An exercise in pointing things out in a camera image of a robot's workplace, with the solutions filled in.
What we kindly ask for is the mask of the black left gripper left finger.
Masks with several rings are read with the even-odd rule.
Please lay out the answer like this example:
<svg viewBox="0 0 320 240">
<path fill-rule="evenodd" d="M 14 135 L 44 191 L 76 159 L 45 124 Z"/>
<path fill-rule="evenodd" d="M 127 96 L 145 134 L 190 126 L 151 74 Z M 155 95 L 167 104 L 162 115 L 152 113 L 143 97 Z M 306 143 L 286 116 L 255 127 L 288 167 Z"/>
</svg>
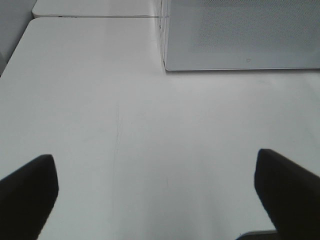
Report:
<svg viewBox="0 0 320 240">
<path fill-rule="evenodd" d="M 59 182 L 52 155 L 29 161 L 0 181 L 0 238 L 36 240 L 55 205 Z"/>
</svg>

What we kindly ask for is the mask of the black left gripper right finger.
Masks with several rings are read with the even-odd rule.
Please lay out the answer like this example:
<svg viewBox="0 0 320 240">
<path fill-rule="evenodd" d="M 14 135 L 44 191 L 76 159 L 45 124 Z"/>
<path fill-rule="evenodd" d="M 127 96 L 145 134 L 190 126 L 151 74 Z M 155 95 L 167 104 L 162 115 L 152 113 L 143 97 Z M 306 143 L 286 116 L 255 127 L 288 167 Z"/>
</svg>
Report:
<svg viewBox="0 0 320 240">
<path fill-rule="evenodd" d="M 320 238 L 320 178 L 272 149 L 260 149 L 254 188 L 283 240 Z"/>
</svg>

